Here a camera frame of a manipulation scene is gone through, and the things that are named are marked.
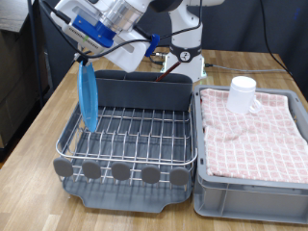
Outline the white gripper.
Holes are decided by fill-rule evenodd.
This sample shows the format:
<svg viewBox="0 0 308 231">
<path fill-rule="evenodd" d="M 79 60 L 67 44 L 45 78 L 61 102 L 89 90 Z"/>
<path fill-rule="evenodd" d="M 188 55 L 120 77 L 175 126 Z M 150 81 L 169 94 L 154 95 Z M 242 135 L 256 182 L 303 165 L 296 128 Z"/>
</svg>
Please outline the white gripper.
<svg viewBox="0 0 308 231">
<path fill-rule="evenodd" d="M 55 7 L 68 21 L 51 13 L 62 31 L 95 55 L 105 57 L 126 72 L 140 64 L 150 43 L 134 29 L 151 0 L 61 0 Z M 80 62 L 80 54 L 74 54 Z M 82 60 L 88 66 L 96 59 Z"/>
</svg>

